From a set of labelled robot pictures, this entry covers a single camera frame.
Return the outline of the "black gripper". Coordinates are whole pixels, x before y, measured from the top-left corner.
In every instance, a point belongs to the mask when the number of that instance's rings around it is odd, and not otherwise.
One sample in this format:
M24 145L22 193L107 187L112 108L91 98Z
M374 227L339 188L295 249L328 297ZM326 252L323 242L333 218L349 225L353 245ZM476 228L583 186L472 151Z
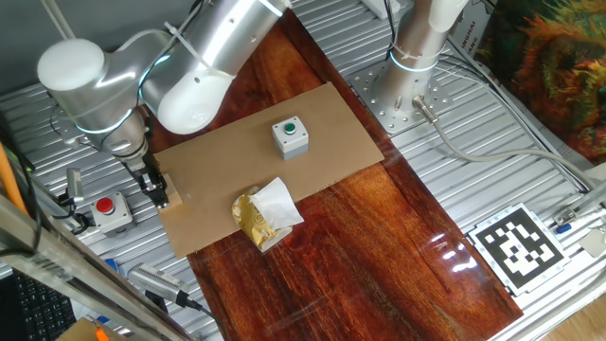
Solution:
M125 167L133 177L141 177L143 188L151 190L151 200L159 208L165 208L169 204L166 189L160 180L152 173L156 173L156 163L151 154L146 153L125 161Z

